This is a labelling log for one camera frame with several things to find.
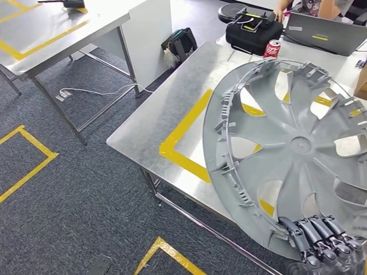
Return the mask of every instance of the black case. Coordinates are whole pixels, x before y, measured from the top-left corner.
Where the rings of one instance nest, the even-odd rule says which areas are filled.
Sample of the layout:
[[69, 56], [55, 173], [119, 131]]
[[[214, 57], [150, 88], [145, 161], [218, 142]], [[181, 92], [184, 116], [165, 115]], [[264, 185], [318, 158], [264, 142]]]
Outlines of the black case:
[[242, 24], [229, 23], [226, 29], [226, 40], [234, 49], [263, 56], [270, 40], [279, 39], [282, 31], [283, 24], [277, 21], [270, 23], [266, 29], [260, 27], [255, 33], [244, 30]]
[[177, 30], [161, 46], [165, 50], [169, 44], [170, 50], [182, 63], [197, 49], [196, 40], [190, 27]]

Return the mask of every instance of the white cable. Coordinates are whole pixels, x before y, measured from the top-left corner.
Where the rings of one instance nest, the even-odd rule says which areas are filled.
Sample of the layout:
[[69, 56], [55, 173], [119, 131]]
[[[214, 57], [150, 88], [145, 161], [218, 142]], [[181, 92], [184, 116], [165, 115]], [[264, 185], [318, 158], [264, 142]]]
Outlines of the white cable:
[[139, 87], [142, 87], [144, 91], [146, 91], [146, 92], [149, 92], [149, 93], [153, 93], [152, 91], [149, 91], [143, 86], [141, 86], [140, 84], [129, 84], [129, 85], [125, 85], [123, 87], [121, 87], [119, 88], [119, 90], [114, 92], [114, 93], [100, 93], [100, 92], [95, 92], [95, 91], [90, 91], [90, 90], [85, 90], [85, 89], [76, 89], [76, 88], [63, 88], [61, 90], [60, 90], [59, 93], [63, 93], [63, 91], [80, 91], [80, 92], [87, 92], [87, 93], [94, 93], [96, 95], [100, 95], [100, 96], [105, 96], [105, 95], [116, 95], [116, 93], [119, 93], [120, 92], [121, 90], [122, 90], [123, 88], [126, 88], [126, 87], [131, 87], [131, 86], [139, 86]]

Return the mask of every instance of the chair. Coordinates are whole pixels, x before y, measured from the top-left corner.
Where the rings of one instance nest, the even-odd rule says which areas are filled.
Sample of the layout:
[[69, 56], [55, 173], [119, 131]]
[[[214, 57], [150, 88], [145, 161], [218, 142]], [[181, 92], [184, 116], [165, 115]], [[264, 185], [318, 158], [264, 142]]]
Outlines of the chair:
[[218, 19], [223, 23], [228, 24], [236, 19], [236, 15], [246, 5], [240, 3], [231, 3], [221, 7], [218, 10]]

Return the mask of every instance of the red soda can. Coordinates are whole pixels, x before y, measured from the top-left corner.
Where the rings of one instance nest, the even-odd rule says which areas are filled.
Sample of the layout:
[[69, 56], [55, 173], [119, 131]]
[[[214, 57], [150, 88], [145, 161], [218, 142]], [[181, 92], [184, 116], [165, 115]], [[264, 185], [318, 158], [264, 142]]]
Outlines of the red soda can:
[[270, 40], [266, 46], [264, 57], [278, 57], [280, 50], [280, 42], [279, 40]]

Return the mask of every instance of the device on table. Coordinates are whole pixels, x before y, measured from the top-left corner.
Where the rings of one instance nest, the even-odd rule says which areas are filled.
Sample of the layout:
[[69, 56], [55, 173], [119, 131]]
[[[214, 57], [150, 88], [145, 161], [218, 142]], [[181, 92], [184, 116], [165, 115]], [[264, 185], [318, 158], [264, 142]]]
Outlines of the device on table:
[[291, 12], [283, 40], [350, 56], [367, 38], [367, 27]]
[[84, 0], [45, 0], [39, 1], [39, 3], [63, 3], [64, 7], [72, 9], [81, 9], [85, 7]]

